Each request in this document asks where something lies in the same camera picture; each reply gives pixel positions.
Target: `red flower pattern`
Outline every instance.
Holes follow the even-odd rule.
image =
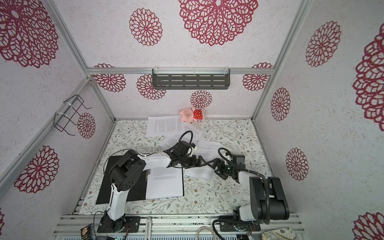
[[[57,153],[49,146],[43,146],[13,185],[21,192],[37,193],[55,179],[58,168]]]
[[[98,64],[96,68],[114,68],[109,64]],[[93,75],[98,85],[110,92],[120,92],[125,88],[125,78],[123,74],[95,74]]]
[[[323,65],[333,56],[340,42],[340,25],[330,21],[319,27],[308,43],[307,62],[312,67]]]
[[[197,108],[208,107],[212,102],[212,95],[203,90],[198,90],[191,95],[191,104]]]
[[[89,113],[83,113],[77,121],[77,130],[84,138],[90,138],[95,133],[96,123],[93,116]]]
[[[23,67],[49,65],[58,35],[39,0],[0,1],[0,52]]]
[[[297,148],[292,148],[285,160],[289,174],[296,180],[304,180],[308,174],[308,161],[304,153]]]
[[[252,21],[257,0],[179,0],[184,28],[200,43],[223,45]]]
[[[163,29],[158,17],[144,8],[137,9],[132,13],[129,28],[133,37],[144,46],[157,44],[163,35]]]
[[[166,90],[156,90],[153,88],[151,74],[140,76],[137,80],[137,89],[145,98],[152,100],[162,98],[167,92]]]
[[[4,214],[1,212],[1,208],[0,208],[0,236],[1,236],[1,230],[3,230],[4,225],[5,225]]]
[[[291,107],[290,95],[285,88],[279,88],[273,94],[271,101],[271,113],[276,121],[286,118]]]
[[[384,216],[381,213],[376,212],[372,214],[366,212],[364,215],[360,215],[353,223],[354,240],[384,239]]]
[[[253,66],[253,68],[272,68],[270,63],[259,63]],[[269,78],[268,74],[246,74],[243,76],[243,85],[246,89],[251,91],[257,91],[263,89],[265,83]]]
[[[364,117],[372,119],[384,131],[384,23],[379,34],[364,48],[362,61],[356,66],[356,104]]]

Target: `wallpaper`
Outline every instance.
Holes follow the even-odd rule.
[[[274,64],[300,0],[55,0],[88,66]]]
[[[0,1],[0,174],[83,80],[40,1]]]
[[[383,239],[384,3],[315,1],[256,120],[310,239]]]
[[[204,108],[207,117],[249,118],[269,75],[230,77],[227,90],[155,90],[150,74],[98,74],[95,80],[116,118],[171,116],[192,106]]]
[[[93,176],[80,214],[105,211],[108,204],[97,204],[103,166],[108,157],[119,150],[134,148],[138,152],[161,151],[159,144],[164,136],[146,137],[147,120],[118,121],[103,154],[103,159]],[[247,169],[271,176],[263,151],[251,120],[204,120],[192,123],[203,131],[201,139],[217,141],[232,152],[245,156]],[[184,196],[127,202],[128,214],[228,214],[237,206],[249,204],[249,189],[236,183],[231,177],[221,179],[216,174],[212,181],[189,177],[184,172]]]
[[[111,126],[88,85],[73,122],[54,129],[13,186],[0,199],[0,239],[48,239],[62,214],[70,214]],[[62,118],[63,126],[68,122]]]

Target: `white paper sheet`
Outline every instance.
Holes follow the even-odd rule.
[[[189,125],[188,123],[184,123],[184,131],[182,133],[185,133],[186,131],[192,131],[193,132],[193,138],[192,138],[192,143],[195,145],[199,142],[199,139],[203,136],[203,131],[200,129]],[[174,136],[166,137],[164,141],[160,142],[159,145],[163,150],[169,149],[173,147],[180,139],[182,134],[177,134]],[[183,137],[183,141],[189,142],[191,139],[191,135],[187,133]]]
[[[220,147],[224,147],[219,142],[210,142],[205,140],[200,140],[196,146],[197,150],[194,152],[194,155],[197,157],[202,156],[206,162],[214,160],[215,158],[220,158],[217,150]],[[208,182],[212,180],[214,172],[214,169],[209,166],[194,167],[185,170],[185,174],[187,176],[205,178],[208,180]]]
[[[181,168],[158,167],[149,171],[146,199],[183,196],[183,173]]]
[[[172,136],[185,132],[180,115],[148,118],[147,137]]]

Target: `leaf pattern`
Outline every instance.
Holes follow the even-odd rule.
[[[204,120],[192,123],[201,129],[202,139],[217,141],[233,153],[245,155],[247,169],[259,171],[266,176],[271,171],[266,163],[251,120]],[[108,142],[93,180],[80,209],[80,214],[105,211],[108,204],[95,205],[103,180],[103,165],[114,152],[132,148],[139,153],[162,151],[159,143],[164,136],[146,137],[147,120],[118,121]],[[237,206],[249,204],[249,189],[232,178],[221,179],[214,175],[211,182],[184,174],[184,196],[150,199],[126,203],[127,214],[227,214]]]

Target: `pink pig plush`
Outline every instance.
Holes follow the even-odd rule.
[[[181,110],[180,112],[181,118],[180,121],[184,122],[192,122],[197,120],[204,120],[205,119],[205,113],[204,109],[196,109],[195,107],[190,108],[185,108]]]

